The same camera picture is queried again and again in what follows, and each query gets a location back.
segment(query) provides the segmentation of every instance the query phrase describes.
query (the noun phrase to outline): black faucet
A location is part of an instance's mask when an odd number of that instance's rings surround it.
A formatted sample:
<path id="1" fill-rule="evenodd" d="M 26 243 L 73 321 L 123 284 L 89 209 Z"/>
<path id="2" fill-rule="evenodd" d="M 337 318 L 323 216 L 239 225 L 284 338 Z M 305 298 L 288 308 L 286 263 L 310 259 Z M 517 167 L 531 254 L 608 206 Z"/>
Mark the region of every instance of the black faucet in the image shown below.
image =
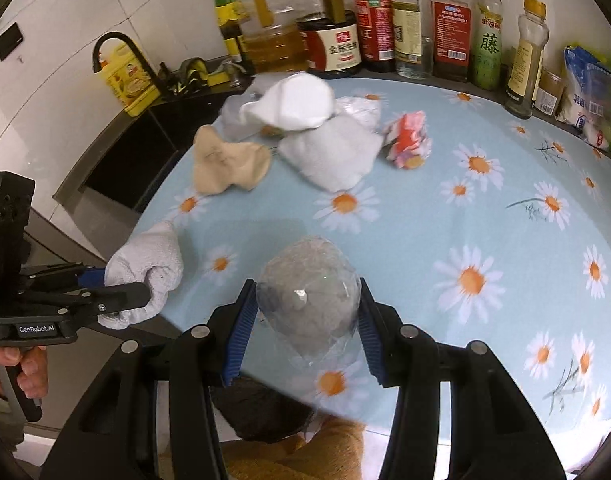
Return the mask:
<path id="1" fill-rule="evenodd" d="M 154 73 L 154 70 L 152 70 L 150 63 L 146 61 L 146 58 L 143 56 L 143 54 L 141 54 L 141 51 L 137 48 L 137 45 L 135 45 L 135 42 L 132 41 L 128 36 L 126 36 L 122 32 L 106 32 L 94 44 L 94 47 L 92 49 L 92 71 L 94 73 L 100 72 L 102 70 L 101 61 L 99 61 L 100 51 L 101 51 L 102 44 L 105 43 L 110 38 L 116 38 L 117 40 L 121 40 L 128 46 L 128 48 L 132 51 L 135 57 L 137 57 L 138 62 L 141 64 L 141 67 L 143 67 L 143 69 L 150 76 L 150 79 L 152 80 L 152 83 L 154 84 L 154 86 L 156 86 L 157 90 L 164 98 L 174 97 L 174 94 L 170 92 L 166 84 L 163 81 L 161 81 L 161 79 L 159 79 L 159 77 Z"/>

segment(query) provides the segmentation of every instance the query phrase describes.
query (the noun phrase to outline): yellow bottle cap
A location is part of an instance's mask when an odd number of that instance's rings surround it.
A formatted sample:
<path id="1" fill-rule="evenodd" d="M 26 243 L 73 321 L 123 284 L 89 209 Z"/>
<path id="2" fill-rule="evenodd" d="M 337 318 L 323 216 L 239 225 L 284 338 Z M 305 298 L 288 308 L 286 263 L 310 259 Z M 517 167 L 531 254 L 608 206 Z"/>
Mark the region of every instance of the yellow bottle cap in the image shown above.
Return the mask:
<path id="1" fill-rule="evenodd" d="M 527 12 L 531 12 L 539 16 L 539 18 L 545 19 L 545 3 L 539 0 L 523 0 L 523 6 Z"/>

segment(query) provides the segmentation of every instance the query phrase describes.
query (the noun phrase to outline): blue tablecloth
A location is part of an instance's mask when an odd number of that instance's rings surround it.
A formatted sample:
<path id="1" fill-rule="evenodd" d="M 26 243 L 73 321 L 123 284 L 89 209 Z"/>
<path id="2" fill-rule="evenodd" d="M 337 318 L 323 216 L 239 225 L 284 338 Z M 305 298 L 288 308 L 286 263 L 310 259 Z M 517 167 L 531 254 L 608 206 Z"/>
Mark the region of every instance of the blue tablecloth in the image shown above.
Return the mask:
<path id="1" fill-rule="evenodd" d="M 417 170 L 380 156 L 354 189 L 328 193 L 278 155 L 252 192 L 192 189 L 188 152 L 136 232 L 179 227 L 185 273 L 163 315 L 179 329 L 231 303 L 246 278 L 306 235 L 332 240 L 377 301 L 437 341 L 486 341 L 551 433 L 611 418 L 611 160 L 539 119 L 438 88 L 332 82 L 376 94 L 382 123 L 424 110 L 433 151 Z M 396 389 L 369 374 L 358 334 L 340 358 L 304 367 L 257 320 L 246 373 L 388 432 Z M 442 436 L 449 402 L 442 399 Z"/>

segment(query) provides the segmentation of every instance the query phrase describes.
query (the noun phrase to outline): yellow plastic container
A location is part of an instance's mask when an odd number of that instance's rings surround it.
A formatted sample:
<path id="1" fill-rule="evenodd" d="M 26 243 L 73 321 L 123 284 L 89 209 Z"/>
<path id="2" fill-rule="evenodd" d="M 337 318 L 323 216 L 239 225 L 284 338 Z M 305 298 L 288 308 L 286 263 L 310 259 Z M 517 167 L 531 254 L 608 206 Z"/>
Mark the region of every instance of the yellow plastic container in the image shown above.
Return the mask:
<path id="1" fill-rule="evenodd" d="M 114 49 L 101 74 L 131 117 L 137 117 L 160 95 L 125 43 Z"/>

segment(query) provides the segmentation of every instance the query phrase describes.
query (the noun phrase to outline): human hand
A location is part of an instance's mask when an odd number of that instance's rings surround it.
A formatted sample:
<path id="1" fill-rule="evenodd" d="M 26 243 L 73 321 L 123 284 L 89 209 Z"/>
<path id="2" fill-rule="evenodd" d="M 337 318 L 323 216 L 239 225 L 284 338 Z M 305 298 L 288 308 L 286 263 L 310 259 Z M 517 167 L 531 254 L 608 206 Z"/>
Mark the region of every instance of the human hand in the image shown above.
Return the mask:
<path id="1" fill-rule="evenodd" d="M 25 354 L 18 348 L 0 348 L 0 364 L 16 366 L 21 362 L 22 372 L 17 384 L 29 399 L 42 399 L 48 393 L 48 353 L 45 346 L 37 346 Z M 0 396 L 4 396 L 0 380 Z"/>

